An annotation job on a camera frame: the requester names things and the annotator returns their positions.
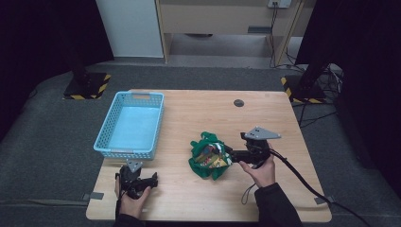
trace green fabric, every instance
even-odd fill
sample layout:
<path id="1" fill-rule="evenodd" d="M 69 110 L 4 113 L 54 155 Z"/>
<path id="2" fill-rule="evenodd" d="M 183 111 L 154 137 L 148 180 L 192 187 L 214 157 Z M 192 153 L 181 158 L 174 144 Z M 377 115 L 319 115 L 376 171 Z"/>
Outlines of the green fabric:
<path id="1" fill-rule="evenodd" d="M 188 160 L 192 170 L 202 178 L 212 175 L 216 180 L 233 163 L 225 152 L 224 142 L 215 134 L 204 131 L 199 142 L 192 141 L 192 158 Z"/>

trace hand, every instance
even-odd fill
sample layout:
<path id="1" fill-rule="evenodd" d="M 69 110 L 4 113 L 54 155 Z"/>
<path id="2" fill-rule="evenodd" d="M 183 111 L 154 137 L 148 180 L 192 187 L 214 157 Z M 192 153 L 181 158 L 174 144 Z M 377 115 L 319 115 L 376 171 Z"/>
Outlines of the hand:
<path id="1" fill-rule="evenodd" d="M 239 164 L 245 172 L 251 175 L 258 187 L 266 187 L 275 183 L 275 164 L 273 158 L 274 156 L 271 154 L 265 163 L 257 169 L 251 168 L 242 161 Z"/>
<path id="2" fill-rule="evenodd" d="M 148 186 L 138 200 L 134 200 L 131 197 L 129 197 L 127 193 L 124 193 L 124 195 L 121 198 L 120 214 L 133 216 L 139 219 L 142 214 L 142 208 L 144 207 L 148 195 L 150 194 L 150 189 L 151 187 Z M 120 177 L 117 177 L 117 179 L 115 180 L 115 188 L 114 188 L 114 193 L 117 197 L 119 191 L 120 191 Z"/>

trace white cabinet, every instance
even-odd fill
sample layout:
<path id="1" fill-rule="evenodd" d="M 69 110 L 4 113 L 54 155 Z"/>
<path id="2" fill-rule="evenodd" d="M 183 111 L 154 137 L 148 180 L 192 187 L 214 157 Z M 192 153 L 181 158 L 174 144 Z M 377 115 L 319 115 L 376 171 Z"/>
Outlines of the white cabinet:
<path id="1" fill-rule="evenodd" d="M 164 57 L 154 0 L 96 2 L 115 57 Z"/>

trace black stand base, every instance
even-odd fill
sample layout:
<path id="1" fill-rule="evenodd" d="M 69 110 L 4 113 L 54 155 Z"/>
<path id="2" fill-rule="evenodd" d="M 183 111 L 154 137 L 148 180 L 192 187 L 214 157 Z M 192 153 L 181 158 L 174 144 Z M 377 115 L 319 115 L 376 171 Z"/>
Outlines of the black stand base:
<path id="1" fill-rule="evenodd" d="M 297 94 L 295 91 L 298 88 L 301 76 L 288 75 L 281 78 L 284 89 L 291 102 L 303 102 L 303 103 L 325 103 L 326 95 L 318 84 L 307 92 L 307 94 Z"/>
<path id="2" fill-rule="evenodd" d="M 103 95 L 110 75 L 105 73 L 88 73 L 88 82 L 79 83 L 73 78 L 64 91 L 64 99 L 96 99 Z"/>

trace blue plastic basket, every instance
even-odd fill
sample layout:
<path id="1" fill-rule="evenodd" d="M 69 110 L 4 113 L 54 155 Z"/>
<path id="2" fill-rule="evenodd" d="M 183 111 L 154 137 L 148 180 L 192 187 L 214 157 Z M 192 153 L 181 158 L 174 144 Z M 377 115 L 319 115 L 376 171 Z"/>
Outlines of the blue plastic basket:
<path id="1" fill-rule="evenodd" d="M 152 160 L 163 117 L 162 93 L 118 92 L 94 144 L 105 158 Z"/>

